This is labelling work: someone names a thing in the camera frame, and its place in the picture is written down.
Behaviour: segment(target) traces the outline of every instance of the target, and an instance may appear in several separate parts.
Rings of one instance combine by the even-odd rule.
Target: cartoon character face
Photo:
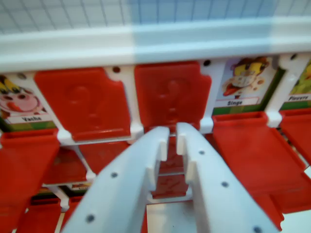
[[[269,65],[265,58],[244,58],[232,67],[234,80],[232,84],[237,87],[246,87],[256,80],[263,70]]]
[[[264,79],[259,75],[268,67],[265,57],[243,58],[233,65],[233,77],[223,84],[224,96],[241,95],[246,92],[257,91],[263,85]]]
[[[30,90],[0,75],[0,108],[8,113],[33,113],[43,106]]]

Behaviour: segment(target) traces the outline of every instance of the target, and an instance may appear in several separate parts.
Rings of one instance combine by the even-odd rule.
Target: cartoon monkey card
[[[244,57],[227,61],[215,107],[260,104],[276,68],[272,57]]]
[[[35,91],[31,75],[0,74],[0,116],[12,131],[55,127]]]

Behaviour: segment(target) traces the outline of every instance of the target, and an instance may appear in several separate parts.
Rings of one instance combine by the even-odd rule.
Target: printed label
[[[272,60],[272,57],[228,60],[215,107],[260,104],[276,73]]]
[[[34,91],[17,83],[17,76],[0,75],[0,115],[7,124],[51,121]]]
[[[90,188],[91,185],[92,185],[92,183],[77,183],[77,184],[73,184],[71,189],[73,191],[88,190],[88,188]]]
[[[311,100],[311,60],[301,73],[291,93],[285,102],[298,102]]]
[[[231,106],[240,106],[240,105],[253,105],[258,104],[258,97],[253,98],[244,98],[240,100],[231,99],[231,100],[217,100],[215,107],[231,107]]]
[[[52,120],[49,114],[32,115],[32,116],[11,116],[5,122],[8,124],[32,123]]]

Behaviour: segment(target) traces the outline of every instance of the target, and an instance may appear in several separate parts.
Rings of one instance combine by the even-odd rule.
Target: grid paper background
[[[0,0],[0,34],[310,15],[311,0]]]

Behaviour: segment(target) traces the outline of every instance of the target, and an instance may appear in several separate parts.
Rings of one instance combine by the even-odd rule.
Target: question mark tile
[[[75,141],[130,135],[123,83],[103,68],[41,71],[35,82]]]
[[[121,154],[129,144],[125,141],[80,145],[80,151],[97,175]]]
[[[201,74],[198,62],[140,65],[135,83],[145,131],[163,125],[174,132],[178,122],[200,128],[211,78]]]

